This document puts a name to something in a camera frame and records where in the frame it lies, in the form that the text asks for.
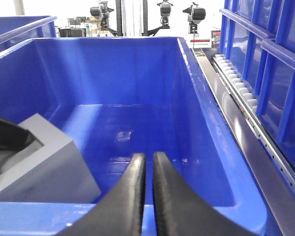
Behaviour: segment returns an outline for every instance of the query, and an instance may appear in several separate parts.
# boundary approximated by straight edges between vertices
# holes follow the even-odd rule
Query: gray plastic part
[[[19,124],[36,138],[0,174],[0,202],[90,203],[100,195],[73,140],[39,114]]]

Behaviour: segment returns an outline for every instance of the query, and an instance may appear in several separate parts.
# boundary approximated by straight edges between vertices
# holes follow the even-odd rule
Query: blue bin
[[[0,17],[0,52],[29,38],[55,37],[53,16]]]
[[[183,39],[31,39],[2,52],[0,116],[20,122],[35,113],[73,138],[103,195],[122,175],[132,153],[147,155],[143,235],[156,235],[156,151],[166,152],[192,188],[218,211],[264,235],[266,207]],[[9,206],[23,225],[1,210],[2,235],[35,235],[42,232],[41,225],[50,234],[90,209],[55,205],[56,211],[46,204],[0,203],[0,209]],[[84,207],[80,215],[76,207]],[[52,219],[57,220],[51,227]]]
[[[295,0],[285,1],[275,40],[265,40],[257,115],[295,169]]]
[[[281,5],[281,0],[233,0],[226,1],[225,9],[221,9],[220,51],[231,60],[236,73],[256,98],[266,63],[261,42],[276,37]]]

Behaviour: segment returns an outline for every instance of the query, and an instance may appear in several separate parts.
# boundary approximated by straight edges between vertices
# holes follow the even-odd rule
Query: black object
[[[148,30],[148,1],[143,0],[143,33],[142,36],[155,36],[159,30],[170,29],[169,26],[169,16],[171,14],[171,9],[173,4],[169,3],[168,0],[163,0],[163,2],[157,4],[160,7],[161,12],[161,24],[162,26],[155,29]]]
[[[153,200],[158,236],[257,236],[202,199],[163,152],[154,154]]]
[[[117,20],[117,36],[123,36],[123,33],[122,33],[121,0],[116,0],[116,20]]]
[[[77,16],[77,19],[80,19],[81,22],[86,22],[87,20],[89,20],[89,17],[86,17],[86,16]]]
[[[27,146],[30,132],[0,117],[0,150],[20,151]]]
[[[198,33],[198,24],[206,18],[206,10],[193,2],[189,8],[182,12],[188,14],[189,33]]]
[[[87,29],[86,28],[60,28],[59,35],[61,38],[86,37]]]
[[[80,18],[68,18],[68,23],[70,26],[80,26],[82,20]]]
[[[96,19],[101,20],[101,30],[108,30],[113,36],[122,36],[122,19],[121,19],[121,1],[116,1],[117,7],[117,27],[118,30],[111,29],[109,27],[110,13],[114,10],[108,7],[108,1],[101,1],[100,6],[91,7],[89,12]]]
[[[145,186],[146,157],[136,153],[121,179],[95,208],[57,236],[140,236]]]

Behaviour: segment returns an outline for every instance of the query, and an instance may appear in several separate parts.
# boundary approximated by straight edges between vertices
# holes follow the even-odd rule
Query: rubber gripper pad
[[[120,180],[84,217],[57,236],[140,236],[146,188],[146,157],[136,153]]]
[[[256,236],[202,199],[163,152],[154,154],[153,200],[158,236]]]

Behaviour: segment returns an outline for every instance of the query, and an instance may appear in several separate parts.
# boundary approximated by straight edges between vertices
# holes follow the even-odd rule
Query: security camera
[[[160,6],[160,11],[161,11],[161,22],[162,22],[162,25],[164,27],[168,27],[169,29],[169,22],[168,22],[168,17],[170,16],[171,14],[171,11],[172,11],[172,4],[168,2],[168,0],[164,0],[163,2],[161,3],[158,3],[157,4],[158,6]]]
[[[189,33],[198,33],[198,24],[206,18],[206,10],[193,2],[183,12],[188,13]]]
[[[90,14],[95,17],[96,19],[101,19],[101,27],[105,30],[108,30],[110,33],[112,33],[114,36],[117,35],[117,31],[109,28],[109,16],[112,11],[114,11],[112,8],[109,8],[108,1],[101,1],[99,3],[99,6],[94,6],[90,8]]]

